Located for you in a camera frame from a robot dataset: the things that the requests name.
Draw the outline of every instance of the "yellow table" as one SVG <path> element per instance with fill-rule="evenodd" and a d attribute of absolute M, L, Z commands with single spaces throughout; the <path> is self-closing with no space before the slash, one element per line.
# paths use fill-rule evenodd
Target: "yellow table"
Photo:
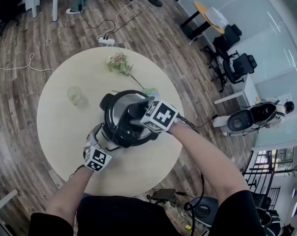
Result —
<path fill-rule="evenodd" d="M 133 64 L 134 77 L 145 88 L 157 88 L 161 99 L 183 114 L 180 97 L 167 75 L 151 60 L 131 50 L 98 47 L 80 52 L 52 74 L 40 96 L 37 131 L 42 150 L 52 168 L 64 180 L 84 163 L 86 136 L 100 122 L 104 112 L 99 103 L 107 93 L 128 89 L 141 90 L 131 78 L 110 72 L 106 60 L 124 52 Z M 78 86 L 86 98 L 83 106 L 74 106 L 67 90 Z M 86 193 L 132 197 L 156 186 L 176 163 L 182 145 L 163 132 L 155 141 L 130 147 L 113 157 L 105 170 L 94 173 Z"/>
<path fill-rule="evenodd" d="M 190 39 L 194 39 L 196 36 L 202 34 L 202 32 L 204 32 L 206 29 L 208 29 L 209 27 L 213 27 L 215 30 L 217 30 L 220 34 L 224 34 L 225 30 L 223 28 L 220 28 L 214 24 L 212 24 L 208 18 L 205 15 L 205 12 L 208 10 L 208 8 L 198 2 L 198 1 L 194 1 L 194 6 L 197 8 L 197 12 L 194 13 L 190 18 L 188 18 L 180 27 L 181 30 L 183 31 L 183 33 Z M 192 30 L 190 27 L 187 26 L 187 24 L 194 19 L 196 16 L 198 15 L 202 15 L 204 17 L 204 19 L 206 20 L 202 25 L 200 25 L 199 27 L 197 27 L 195 30 Z"/>

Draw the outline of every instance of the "white cable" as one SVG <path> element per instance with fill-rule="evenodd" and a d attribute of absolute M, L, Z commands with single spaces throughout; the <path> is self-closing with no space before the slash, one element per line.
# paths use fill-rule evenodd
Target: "white cable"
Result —
<path fill-rule="evenodd" d="M 23 68 L 27 68 L 27 67 L 29 67 L 30 69 L 33 69 L 33 70 L 36 70 L 36 71 L 39 71 L 39 72 L 44 72 L 44 71 L 49 71 L 49 70 L 53 70 L 53 71 L 54 71 L 54 69 L 52 69 L 52 68 L 48 68 L 48 69 L 44 69 L 44 70 L 38 70 L 38 69 L 36 69 L 36 68 L 31 67 L 30 63 L 31 63 L 31 60 L 34 58 L 34 56 L 35 56 L 34 53 L 32 53 L 32 54 L 30 55 L 30 62 L 29 62 L 29 64 L 28 64 L 27 66 L 23 66 L 23 67 L 15 67 L 15 68 L 9 68 L 9 69 L 0 68 L 0 70 L 6 70 L 6 71 L 8 71 L 8 70 L 23 69 Z"/>
<path fill-rule="evenodd" d="M 210 29 L 211 27 L 207 28 L 201 35 L 194 37 L 194 38 L 190 41 L 189 45 L 191 45 L 191 43 L 193 42 L 193 40 L 194 40 L 195 38 L 197 38 L 197 37 L 201 37 L 201 36 L 203 36 L 204 34 L 206 34 L 206 32 L 208 31 L 208 29 Z"/>
<path fill-rule="evenodd" d="M 118 13 L 117 16 L 116 16 L 116 23 L 115 23 L 115 26 L 114 26 L 113 28 L 109 29 L 108 31 L 106 31 L 105 34 L 101 34 L 101 35 L 99 35 L 99 36 L 96 38 L 97 40 L 99 40 L 99 37 L 106 35 L 108 32 L 110 32 L 111 30 L 114 30 L 114 29 L 116 28 L 116 25 L 118 24 L 118 16 L 119 16 L 119 14 L 123 11 L 123 9 L 125 9 L 127 6 L 129 6 L 129 5 L 130 5 L 131 3 L 133 3 L 134 1 L 135 1 L 135 0 L 132 0 L 129 4 L 127 4 L 125 7 L 123 7 L 123 8 L 119 11 L 119 13 Z"/>

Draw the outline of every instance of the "glass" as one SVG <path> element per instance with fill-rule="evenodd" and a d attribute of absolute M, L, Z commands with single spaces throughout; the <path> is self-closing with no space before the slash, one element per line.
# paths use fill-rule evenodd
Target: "glass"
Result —
<path fill-rule="evenodd" d="M 82 91 L 79 87 L 70 87 L 68 89 L 67 95 L 72 104 L 76 106 L 82 97 Z"/>

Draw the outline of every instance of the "ceiling light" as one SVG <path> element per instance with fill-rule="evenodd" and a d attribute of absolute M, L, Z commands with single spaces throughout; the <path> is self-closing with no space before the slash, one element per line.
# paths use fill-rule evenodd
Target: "ceiling light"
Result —
<path fill-rule="evenodd" d="M 296 191 L 296 189 L 294 189 L 294 190 L 293 190 L 293 194 L 292 194 L 292 198 L 293 198 L 294 196 L 296 196 L 296 193 L 297 193 L 297 191 Z"/>
<path fill-rule="evenodd" d="M 293 210 L 293 213 L 292 213 L 292 217 L 294 217 L 295 215 L 297 215 L 297 202 L 295 204 L 295 207 L 294 207 L 294 210 Z"/>

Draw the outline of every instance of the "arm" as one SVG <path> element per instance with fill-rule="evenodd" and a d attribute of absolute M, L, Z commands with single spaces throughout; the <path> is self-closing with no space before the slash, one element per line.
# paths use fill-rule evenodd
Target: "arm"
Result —
<path fill-rule="evenodd" d="M 234 193 L 249 190 L 245 179 L 231 160 L 188 125 L 174 123 L 169 132 L 193 157 L 200 171 L 215 190 L 220 205 Z"/>
<path fill-rule="evenodd" d="M 63 218 L 73 227 L 76 210 L 93 170 L 80 168 L 51 199 L 46 213 Z"/>

